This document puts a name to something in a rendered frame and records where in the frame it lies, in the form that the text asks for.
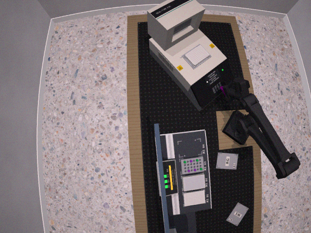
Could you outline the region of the white pcr plate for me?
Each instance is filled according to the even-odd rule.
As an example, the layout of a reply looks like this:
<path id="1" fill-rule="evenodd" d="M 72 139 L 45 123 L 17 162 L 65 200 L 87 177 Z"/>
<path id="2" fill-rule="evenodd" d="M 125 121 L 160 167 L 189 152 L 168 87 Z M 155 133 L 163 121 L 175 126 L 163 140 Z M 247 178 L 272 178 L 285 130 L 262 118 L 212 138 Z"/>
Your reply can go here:
<path id="1" fill-rule="evenodd" d="M 205 190 L 183 193 L 184 206 L 205 203 Z"/>
<path id="2" fill-rule="evenodd" d="M 210 54 L 201 45 L 184 55 L 184 57 L 193 65 L 193 67 L 198 65 L 209 56 Z"/>

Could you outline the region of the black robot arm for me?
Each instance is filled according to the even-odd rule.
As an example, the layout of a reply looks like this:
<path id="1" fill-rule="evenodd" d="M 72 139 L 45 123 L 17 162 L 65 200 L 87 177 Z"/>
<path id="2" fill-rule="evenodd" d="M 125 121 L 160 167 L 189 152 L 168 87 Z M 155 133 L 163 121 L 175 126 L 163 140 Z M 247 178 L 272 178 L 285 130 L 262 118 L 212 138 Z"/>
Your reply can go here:
<path id="1" fill-rule="evenodd" d="M 273 165 L 277 179 L 286 178 L 299 169 L 300 161 L 295 152 L 290 154 L 287 151 L 265 115 L 259 100 L 254 94 L 249 93 L 249 87 L 249 81 L 244 80 L 243 77 L 235 78 L 231 86 L 236 90 L 235 98 L 249 113 L 244 117 L 236 117 L 234 136 L 247 137 L 249 134 Z"/>

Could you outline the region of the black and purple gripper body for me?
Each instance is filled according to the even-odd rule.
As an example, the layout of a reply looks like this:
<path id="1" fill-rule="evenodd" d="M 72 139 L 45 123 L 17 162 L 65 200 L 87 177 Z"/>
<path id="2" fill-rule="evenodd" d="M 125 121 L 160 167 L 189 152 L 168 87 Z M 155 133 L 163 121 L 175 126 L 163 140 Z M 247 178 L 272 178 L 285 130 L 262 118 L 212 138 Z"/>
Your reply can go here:
<path id="1" fill-rule="evenodd" d="M 229 101 L 232 102 L 235 98 L 236 90 L 231 88 L 234 83 L 231 81 L 228 85 L 223 86 L 225 96 L 229 98 Z"/>

